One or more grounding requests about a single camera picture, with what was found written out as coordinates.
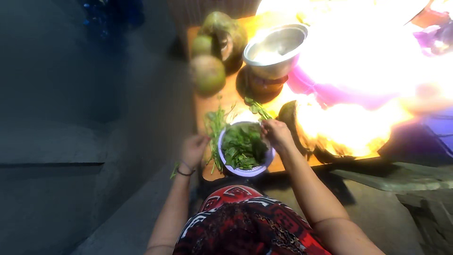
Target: concrete wall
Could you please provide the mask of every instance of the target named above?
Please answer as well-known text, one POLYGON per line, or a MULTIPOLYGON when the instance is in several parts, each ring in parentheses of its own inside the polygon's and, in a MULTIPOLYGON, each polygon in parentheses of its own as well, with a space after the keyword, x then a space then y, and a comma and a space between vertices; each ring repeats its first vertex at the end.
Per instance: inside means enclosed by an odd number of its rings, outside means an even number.
POLYGON ((171 149, 154 149, 166 136, 138 128, 141 102, 162 102, 141 89, 158 85, 149 81, 175 37, 166 3, 151 2, 124 54, 87 41, 83 1, 0 8, 2 254, 70 252, 168 159, 171 149))

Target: woman's right hand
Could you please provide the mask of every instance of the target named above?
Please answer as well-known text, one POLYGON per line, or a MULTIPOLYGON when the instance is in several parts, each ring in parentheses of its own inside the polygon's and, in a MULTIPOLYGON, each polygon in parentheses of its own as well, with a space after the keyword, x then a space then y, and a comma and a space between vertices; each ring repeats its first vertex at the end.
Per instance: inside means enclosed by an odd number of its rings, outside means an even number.
POLYGON ((261 130, 279 154, 296 148, 291 131, 284 122, 274 119, 263 120, 261 122, 261 130))

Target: wooden table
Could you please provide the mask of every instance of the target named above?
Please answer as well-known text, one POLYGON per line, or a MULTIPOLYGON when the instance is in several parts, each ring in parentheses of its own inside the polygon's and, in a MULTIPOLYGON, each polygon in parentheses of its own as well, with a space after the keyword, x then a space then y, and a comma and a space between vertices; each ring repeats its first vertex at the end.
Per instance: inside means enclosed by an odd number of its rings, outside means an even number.
MULTIPOLYGON (((276 16, 274 14, 264 14, 264 15, 258 15, 258 16, 252 16, 252 17, 247 17, 247 18, 242 18, 239 19, 239 22, 245 27, 248 38, 251 39, 258 30, 261 29, 267 29, 272 26, 276 26, 279 24, 283 23, 288 23, 288 22, 298 22, 296 18, 288 18, 288 17, 282 17, 282 16, 276 16)), ((189 46, 189 52, 192 46, 193 39, 197 36, 197 32, 200 28, 199 27, 192 27, 189 28, 187 31, 187 38, 188 38, 188 46, 189 46)), ((221 99, 221 105, 224 109, 228 110, 231 108, 231 105, 236 103, 235 110, 240 112, 240 111, 248 111, 248 106, 245 105, 244 103, 244 98, 238 93, 236 90, 236 78, 237 78, 238 72, 228 76, 226 78, 226 85, 225 87, 218 93, 219 95, 222 95, 221 99)), ((206 133, 205 127, 204 127, 204 115, 207 112, 210 111, 216 111, 218 106, 219 106, 219 100, 217 98, 217 95, 211 96, 209 98, 203 98, 197 95, 196 93, 194 94, 194 103, 195 103, 195 115, 196 115, 196 123, 197 123, 197 129, 199 133, 206 133)), ((264 103, 264 107, 268 111, 273 111, 275 113, 278 113, 282 105, 285 103, 295 100, 296 99, 296 94, 294 94, 291 89, 285 84, 278 96, 276 96, 274 99, 270 100, 267 103, 264 103)), ((210 150, 207 150, 206 152, 206 157, 209 158, 210 150)), ((373 153, 371 155, 365 156, 365 157, 359 157, 357 159, 364 159, 364 158, 372 158, 372 157, 379 157, 378 153, 373 153)), ((319 166, 322 165, 322 163, 319 162, 319 160, 311 156, 308 159, 308 163, 310 166, 319 166)), ((211 161, 203 170, 203 178, 207 181, 214 181, 219 178, 225 177, 225 175, 221 174, 217 169, 214 169, 214 173, 211 174, 213 166, 213 161, 211 161)), ((275 155, 275 158, 271 165, 268 167, 269 172, 281 172, 284 171, 283 168, 283 163, 280 159, 280 156, 278 154, 275 155)))

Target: coconut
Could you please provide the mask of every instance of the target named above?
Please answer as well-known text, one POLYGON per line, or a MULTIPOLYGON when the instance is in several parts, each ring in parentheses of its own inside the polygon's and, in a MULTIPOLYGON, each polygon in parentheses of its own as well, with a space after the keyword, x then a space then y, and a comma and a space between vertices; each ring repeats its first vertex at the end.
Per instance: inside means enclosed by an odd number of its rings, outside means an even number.
POLYGON ((217 39, 214 40, 209 35, 199 35, 192 43, 191 57, 195 58, 200 55, 211 55, 220 58, 220 47, 217 39))
POLYGON ((237 20, 214 11, 204 20, 199 34, 212 36, 218 41, 221 60, 227 70, 241 66, 248 38, 246 30, 237 20))
POLYGON ((203 96, 210 96, 225 86, 225 67, 218 58, 201 55, 190 62, 192 79, 197 91, 203 96))

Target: person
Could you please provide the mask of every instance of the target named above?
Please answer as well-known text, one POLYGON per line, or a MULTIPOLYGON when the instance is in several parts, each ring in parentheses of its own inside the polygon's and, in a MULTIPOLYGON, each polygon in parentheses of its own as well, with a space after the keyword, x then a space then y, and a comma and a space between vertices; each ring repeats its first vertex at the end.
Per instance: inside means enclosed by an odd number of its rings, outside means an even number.
POLYGON ((187 222, 190 174, 209 138, 183 144, 181 164, 154 225, 145 255, 155 254, 383 254, 349 218, 297 150, 286 124, 266 120, 262 133, 281 157, 305 222, 285 204, 251 187, 211 194, 187 222))

